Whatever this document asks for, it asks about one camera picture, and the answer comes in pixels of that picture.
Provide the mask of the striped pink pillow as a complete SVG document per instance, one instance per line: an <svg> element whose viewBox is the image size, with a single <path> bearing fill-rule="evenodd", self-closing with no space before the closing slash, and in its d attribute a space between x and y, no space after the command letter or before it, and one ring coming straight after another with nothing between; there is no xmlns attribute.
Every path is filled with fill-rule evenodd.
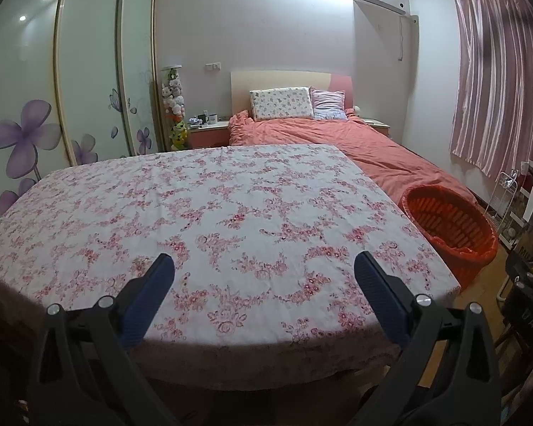
<svg viewBox="0 0 533 426"><path fill-rule="evenodd" d="M345 120L345 91L324 91L310 88L314 118Z"/></svg>

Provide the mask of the right side nightstand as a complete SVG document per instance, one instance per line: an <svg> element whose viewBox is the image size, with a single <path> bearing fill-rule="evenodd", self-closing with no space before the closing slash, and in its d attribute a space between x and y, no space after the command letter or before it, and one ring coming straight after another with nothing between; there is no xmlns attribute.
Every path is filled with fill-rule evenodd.
<svg viewBox="0 0 533 426"><path fill-rule="evenodd" d="M363 118L363 122L372 127L373 130L379 132L385 137L388 137L390 132L390 126L388 124L372 118Z"/></svg>

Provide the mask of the pink white nightstand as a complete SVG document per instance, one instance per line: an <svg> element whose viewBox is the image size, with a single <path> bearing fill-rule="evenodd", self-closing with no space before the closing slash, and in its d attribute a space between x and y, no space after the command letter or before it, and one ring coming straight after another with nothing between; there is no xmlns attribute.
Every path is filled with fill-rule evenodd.
<svg viewBox="0 0 533 426"><path fill-rule="evenodd" d="M188 144L192 149L228 146L229 122L218 121L189 131Z"/></svg>

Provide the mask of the floral pink white tablecloth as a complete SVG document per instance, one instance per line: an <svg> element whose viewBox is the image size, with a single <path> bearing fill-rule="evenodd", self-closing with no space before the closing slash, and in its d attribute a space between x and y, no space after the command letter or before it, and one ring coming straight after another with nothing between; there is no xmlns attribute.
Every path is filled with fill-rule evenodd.
<svg viewBox="0 0 533 426"><path fill-rule="evenodd" d="M158 255L176 276L134 358L153 378L264 389L372 370L398 349L353 275L367 251L445 304L448 266L331 145L223 147L55 171L0 217L0 315L119 293Z"/></svg>

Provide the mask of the hanging plush toys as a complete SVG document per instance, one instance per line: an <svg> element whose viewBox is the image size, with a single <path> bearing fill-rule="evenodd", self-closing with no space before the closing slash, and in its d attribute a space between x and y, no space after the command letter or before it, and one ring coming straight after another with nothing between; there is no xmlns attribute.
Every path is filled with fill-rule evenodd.
<svg viewBox="0 0 533 426"><path fill-rule="evenodd" d="M181 65L172 65L161 69L161 101L165 115L165 137L172 151L188 149L185 98L180 79L181 68Z"/></svg>

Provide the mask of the floral white pillow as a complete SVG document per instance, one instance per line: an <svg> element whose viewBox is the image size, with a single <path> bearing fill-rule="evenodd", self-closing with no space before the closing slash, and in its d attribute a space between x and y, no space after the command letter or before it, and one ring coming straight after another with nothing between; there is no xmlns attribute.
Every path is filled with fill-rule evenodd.
<svg viewBox="0 0 533 426"><path fill-rule="evenodd" d="M314 117L310 91L306 87L252 89L249 96L256 120Z"/></svg>

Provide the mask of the cream pink headboard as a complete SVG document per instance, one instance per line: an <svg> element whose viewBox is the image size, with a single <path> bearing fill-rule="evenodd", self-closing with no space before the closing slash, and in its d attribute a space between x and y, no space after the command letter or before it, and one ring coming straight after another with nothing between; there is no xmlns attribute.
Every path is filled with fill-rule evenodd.
<svg viewBox="0 0 533 426"><path fill-rule="evenodd" d="M313 71L237 70L231 72L232 113L251 111L252 89L313 87L324 91L345 91L345 108L354 106L353 82L350 76Z"/></svg>

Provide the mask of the orange plastic laundry basket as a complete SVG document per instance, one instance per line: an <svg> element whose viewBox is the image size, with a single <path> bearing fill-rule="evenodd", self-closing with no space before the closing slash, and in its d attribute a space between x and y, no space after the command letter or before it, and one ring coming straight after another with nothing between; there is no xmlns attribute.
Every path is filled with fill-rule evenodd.
<svg viewBox="0 0 533 426"><path fill-rule="evenodd" d="M414 186L400 203L462 289L496 258L499 236L492 221L457 192L439 185Z"/></svg>

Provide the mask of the white air conditioner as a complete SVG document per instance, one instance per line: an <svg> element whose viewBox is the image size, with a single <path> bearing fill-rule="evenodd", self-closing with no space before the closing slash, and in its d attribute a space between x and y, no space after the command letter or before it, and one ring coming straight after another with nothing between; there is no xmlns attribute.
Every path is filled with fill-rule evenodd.
<svg viewBox="0 0 533 426"><path fill-rule="evenodd" d="M398 62L409 56L413 30L419 20L409 12L407 0L354 0L354 4L372 25L383 46Z"/></svg>

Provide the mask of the pink striped curtain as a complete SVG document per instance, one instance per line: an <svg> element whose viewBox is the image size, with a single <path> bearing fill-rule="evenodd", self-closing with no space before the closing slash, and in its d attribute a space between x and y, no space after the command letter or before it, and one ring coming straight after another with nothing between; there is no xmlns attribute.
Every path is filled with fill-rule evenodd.
<svg viewBox="0 0 533 426"><path fill-rule="evenodd" d="M533 6L453 1L460 65L449 150L494 179L533 160Z"/></svg>

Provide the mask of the salmon pink duvet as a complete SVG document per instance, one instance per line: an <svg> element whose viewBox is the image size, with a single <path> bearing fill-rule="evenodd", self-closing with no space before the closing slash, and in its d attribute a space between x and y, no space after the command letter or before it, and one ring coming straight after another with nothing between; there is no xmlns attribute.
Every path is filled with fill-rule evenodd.
<svg viewBox="0 0 533 426"><path fill-rule="evenodd" d="M229 144L329 144L358 165L395 203L410 187L438 185L468 202L477 200L456 177L352 116L346 120L276 118L254 120L247 111L229 120Z"/></svg>

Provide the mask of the flower print sliding wardrobe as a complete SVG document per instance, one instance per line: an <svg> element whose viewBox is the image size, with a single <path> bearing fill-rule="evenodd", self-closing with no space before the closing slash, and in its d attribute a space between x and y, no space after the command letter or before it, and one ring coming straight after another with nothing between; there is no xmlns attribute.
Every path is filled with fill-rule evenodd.
<svg viewBox="0 0 533 426"><path fill-rule="evenodd" d="M156 0L0 0L0 215L50 173L161 151Z"/></svg>

